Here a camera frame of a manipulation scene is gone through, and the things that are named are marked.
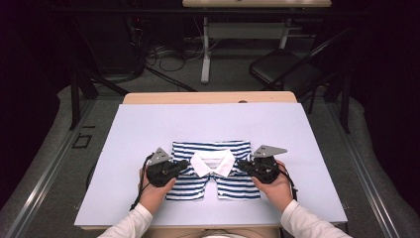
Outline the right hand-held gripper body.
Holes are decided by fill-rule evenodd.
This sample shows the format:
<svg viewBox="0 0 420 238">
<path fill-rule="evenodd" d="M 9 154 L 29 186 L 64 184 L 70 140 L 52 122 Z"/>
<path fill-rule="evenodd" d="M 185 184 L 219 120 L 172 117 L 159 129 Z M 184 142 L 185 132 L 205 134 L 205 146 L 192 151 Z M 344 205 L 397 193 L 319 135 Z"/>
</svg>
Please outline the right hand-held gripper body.
<svg viewBox="0 0 420 238">
<path fill-rule="evenodd" d="M 259 146 L 252 154 L 252 160 L 249 163 L 252 170 L 249 175 L 262 183 L 272 183 L 280 174 L 275 156 L 286 152 L 287 150 L 283 148 L 268 145 Z"/>
</svg>

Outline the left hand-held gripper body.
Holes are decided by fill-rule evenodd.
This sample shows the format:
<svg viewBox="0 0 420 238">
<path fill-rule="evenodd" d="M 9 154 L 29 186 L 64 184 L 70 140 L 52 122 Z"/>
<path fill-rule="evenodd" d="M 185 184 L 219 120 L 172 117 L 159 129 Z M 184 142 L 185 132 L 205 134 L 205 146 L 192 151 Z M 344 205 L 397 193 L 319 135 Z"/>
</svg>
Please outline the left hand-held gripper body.
<svg viewBox="0 0 420 238">
<path fill-rule="evenodd" d="M 177 177 L 179 172 L 179 164 L 172 162 L 168 153 L 162 148 L 157 148 L 147 160 L 147 178 L 156 187 L 165 186 L 172 178 Z"/>
</svg>

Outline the blue white striped baby romper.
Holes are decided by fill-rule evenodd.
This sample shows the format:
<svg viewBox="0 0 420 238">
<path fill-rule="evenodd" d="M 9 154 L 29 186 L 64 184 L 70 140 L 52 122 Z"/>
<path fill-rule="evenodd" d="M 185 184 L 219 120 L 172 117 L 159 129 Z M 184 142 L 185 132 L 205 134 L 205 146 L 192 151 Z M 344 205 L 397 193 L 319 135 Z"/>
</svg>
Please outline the blue white striped baby romper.
<svg viewBox="0 0 420 238">
<path fill-rule="evenodd" d="M 187 162 L 187 168 L 180 172 L 166 199 L 201 200 L 209 181 L 215 182 L 219 199 L 260 199 L 251 177 L 239 168 L 239 162 L 249 160 L 251 151 L 250 141 L 173 142 L 173 160 Z"/>
</svg>

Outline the person's left hand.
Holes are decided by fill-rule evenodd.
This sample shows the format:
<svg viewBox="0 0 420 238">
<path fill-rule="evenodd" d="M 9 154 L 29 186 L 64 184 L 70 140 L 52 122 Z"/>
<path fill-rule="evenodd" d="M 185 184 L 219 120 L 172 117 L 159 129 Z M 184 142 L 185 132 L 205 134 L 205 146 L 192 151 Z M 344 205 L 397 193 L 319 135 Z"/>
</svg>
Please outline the person's left hand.
<svg viewBox="0 0 420 238">
<path fill-rule="evenodd" d="M 150 184 L 144 169 L 140 169 L 139 204 L 141 204 L 151 215 L 154 215 L 164 201 L 166 194 L 172 190 L 175 178 L 172 178 L 165 186 L 156 187 Z"/>
</svg>

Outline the person's right hand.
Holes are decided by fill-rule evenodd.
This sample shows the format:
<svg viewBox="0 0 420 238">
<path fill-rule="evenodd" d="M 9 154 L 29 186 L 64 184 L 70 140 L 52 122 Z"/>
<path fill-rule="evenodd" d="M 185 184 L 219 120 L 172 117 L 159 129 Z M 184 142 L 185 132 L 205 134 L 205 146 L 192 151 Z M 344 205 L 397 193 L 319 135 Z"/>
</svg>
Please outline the person's right hand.
<svg viewBox="0 0 420 238">
<path fill-rule="evenodd" d="M 255 186 L 262 191 L 268 200 L 280 211 L 283 212 L 287 205 L 293 200 L 289 179 L 286 177 L 286 167 L 281 161 L 276 162 L 280 169 L 277 179 L 270 184 L 260 182 L 252 177 Z"/>
</svg>

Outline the pale lilac table mat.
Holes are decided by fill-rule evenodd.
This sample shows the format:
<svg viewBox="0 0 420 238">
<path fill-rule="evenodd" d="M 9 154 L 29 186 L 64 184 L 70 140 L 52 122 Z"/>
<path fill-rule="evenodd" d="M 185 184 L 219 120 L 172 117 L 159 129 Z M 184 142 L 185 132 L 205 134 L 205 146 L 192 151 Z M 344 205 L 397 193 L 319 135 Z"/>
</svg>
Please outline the pale lilac table mat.
<svg viewBox="0 0 420 238">
<path fill-rule="evenodd" d="M 329 222 L 346 213 L 307 116 L 298 103 L 122 104 L 75 218 L 84 229 L 107 227 L 128 214 L 138 193 L 139 169 L 157 148 L 175 142 L 242 140 L 252 148 L 284 149 L 279 160 L 301 205 Z"/>
</svg>

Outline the black folding chair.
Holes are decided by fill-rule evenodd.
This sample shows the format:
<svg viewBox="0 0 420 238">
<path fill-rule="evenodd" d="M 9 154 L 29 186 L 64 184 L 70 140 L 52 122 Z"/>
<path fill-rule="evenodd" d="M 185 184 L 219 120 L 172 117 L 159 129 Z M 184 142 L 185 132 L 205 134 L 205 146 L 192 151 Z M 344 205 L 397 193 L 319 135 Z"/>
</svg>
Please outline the black folding chair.
<svg viewBox="0 0 420 238">
<path fill-rule="evenodd" d="M 311 113 L 317 88 L 339 74 L 337 70 L 327 72 L 317 67 L 314 61 L 347 40 L 352 31 L 352 28 L 342 31 L 305 55 L 277 49 L 252 62 L 249 73 L 263 85 L 263 90 L 290 91 L 296 98 L 307 96 Z"/>
</svg>

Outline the black metal stand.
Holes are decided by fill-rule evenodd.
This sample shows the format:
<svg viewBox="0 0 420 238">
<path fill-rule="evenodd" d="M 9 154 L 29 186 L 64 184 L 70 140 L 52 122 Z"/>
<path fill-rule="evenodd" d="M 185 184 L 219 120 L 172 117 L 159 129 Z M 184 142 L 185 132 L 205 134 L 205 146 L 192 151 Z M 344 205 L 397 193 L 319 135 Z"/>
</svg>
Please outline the black metal stand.
<svg viewBox="0 0 420 238">
<path fill-rule="evenodd" d="M 81 120 L 79 93 L 82 92 L 83 95 L 88 100 L 95 100 L 98 97 L 99 92 L 94 86 L 95 82 L 98 82 L 99 84 L 102 84 L 106 86 L 107 88 L 123 96 L 129 93 L 128 90 L 116 85 L 115 83 L 106 79 L 102 75 L 99 75 L 92 71 L 88 70 L 88 71 L 83 72 L 82 74 L 75 73 L 70 81 L 71 113 L 72 113 L 72 121 L 71 121 L 70 129 L 74 129 L 75 126 Z"/>
<path fill-rule="evenodd" d="M 351 78 L 348 75 L 336 75 L 332 78 L 324 94 L 326 102 L 335 102 L 341 97 L 340 123 L 344 131 L 349 134 L 349 107 L 351 94 Z"/>
</svg>

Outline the dark equipment tower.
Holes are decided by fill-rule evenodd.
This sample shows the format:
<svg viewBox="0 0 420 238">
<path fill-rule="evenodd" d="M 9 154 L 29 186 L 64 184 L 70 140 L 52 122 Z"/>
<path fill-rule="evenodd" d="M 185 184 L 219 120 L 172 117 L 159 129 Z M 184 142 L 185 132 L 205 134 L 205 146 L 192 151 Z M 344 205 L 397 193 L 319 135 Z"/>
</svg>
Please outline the dark equipment tower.
<svg viewBox="0 0 420 238">
<path fill-rule="evenodd" d="M 135 73 L 141 75 L 145 69 L 145 52 L 144 52 L 144 27 L 142 21 L 137 17 L 126 17 L 126 26 L 130 37 L 130 44 L 133 48 L 137 66 Z"/>
</svg>

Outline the white-legged desk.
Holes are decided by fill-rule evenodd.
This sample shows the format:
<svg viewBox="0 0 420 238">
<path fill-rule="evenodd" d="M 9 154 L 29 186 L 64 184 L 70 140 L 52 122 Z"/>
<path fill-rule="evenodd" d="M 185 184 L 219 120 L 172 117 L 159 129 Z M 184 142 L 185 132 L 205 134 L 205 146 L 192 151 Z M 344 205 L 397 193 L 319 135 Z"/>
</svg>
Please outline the white-legged desk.
<svg viewBox="0 0 420 238">
<path fill-rule="evenodd" d="M 198 10 L 306 10 L 329 8 L 331 0 L 182 0 L 186 8 Z M 208 83 L 210 78 L 210 39 L 277 39 L 280 47 L 285 46 L 289 29 L 285 23 L 258 23 L 251 21 L 215 23 L 208 17 L 203 18 L 203 64 L 201 82 Z"/>
</svg>

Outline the metal floor rail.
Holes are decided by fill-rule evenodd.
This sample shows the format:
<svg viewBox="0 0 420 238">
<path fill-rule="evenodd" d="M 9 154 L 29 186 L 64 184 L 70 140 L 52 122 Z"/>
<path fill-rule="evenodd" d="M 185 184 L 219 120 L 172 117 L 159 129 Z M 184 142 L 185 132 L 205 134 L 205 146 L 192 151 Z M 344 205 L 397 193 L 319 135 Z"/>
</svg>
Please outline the metal floor rail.
<svg viewBox="0 0 420 238">
<path fill-rule="evenodd" d="M 335 104 L 331 103 L 327 104 L 327 108 L 331 114 L 338 133 L 344 142 L 345 147 L 350 153 L 351 163 L 354 167 L 355 173 L 357 174 L 357 177 L 367 197 L 367 201 L 378 222 L 384 238 L 400 238 L 400 235 L 390 217 L 390 214 L 386 209 L 384 202 L 371 179 L 371 176 L 368 173 L 368 169 L 359 150 L 357 149 L 353 138 L 350 134 L 346 133 L 341 124 L 339 109 Z"/>
<path fill-rule="evenodd" d="M 82 103 L 79 122 L 70 129 L 71 106 L 61 103 L 56 118 L 24 177 L 0 210 L 0 238 L 22 238 L 47 196 L 81 124 L 96 101 Z"/>
</svg>

